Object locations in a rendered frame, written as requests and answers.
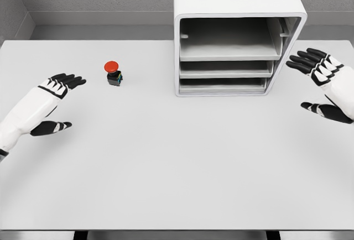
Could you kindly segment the red-button black load switch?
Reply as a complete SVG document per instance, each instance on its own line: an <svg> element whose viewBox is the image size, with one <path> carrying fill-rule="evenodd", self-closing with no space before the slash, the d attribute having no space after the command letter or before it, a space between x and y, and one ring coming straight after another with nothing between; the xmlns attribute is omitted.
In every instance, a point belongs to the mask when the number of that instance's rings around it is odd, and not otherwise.
<svg viewBox="0 0 354 240"><path fill-rule="evenodd" d="M107 81L110 85L120 86L123 76L119 70L119 64L116 61L108 61L104 65L107 72Z"/></svg>

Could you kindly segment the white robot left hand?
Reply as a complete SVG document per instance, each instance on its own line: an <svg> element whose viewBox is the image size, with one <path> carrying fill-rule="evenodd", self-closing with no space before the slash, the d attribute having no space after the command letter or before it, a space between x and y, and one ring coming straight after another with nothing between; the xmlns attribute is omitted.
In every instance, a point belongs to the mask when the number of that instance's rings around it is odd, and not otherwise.
<svg viewBox="0 0 354 240"><path fill-rule="evenodd" d="M85 79L74 74L54 75L31 89L5 119L12 122L22 135L49 135L67 129L72 126L70 122L46 121L45 118L57 108L69 91L85 83Z"/></svg>

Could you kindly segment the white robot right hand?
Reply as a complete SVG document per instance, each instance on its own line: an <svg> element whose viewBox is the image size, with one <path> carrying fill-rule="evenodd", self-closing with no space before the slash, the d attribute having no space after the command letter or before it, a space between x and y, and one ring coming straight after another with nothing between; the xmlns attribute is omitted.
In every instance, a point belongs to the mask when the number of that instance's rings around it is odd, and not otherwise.
<svg viewBox="0 0 354 240"><path fill-rule="evenodd" d="M326 119L354 124L354 69L314 48L291 55L286 66L310 77L331 102L303 102L301 107Z"/></svg>

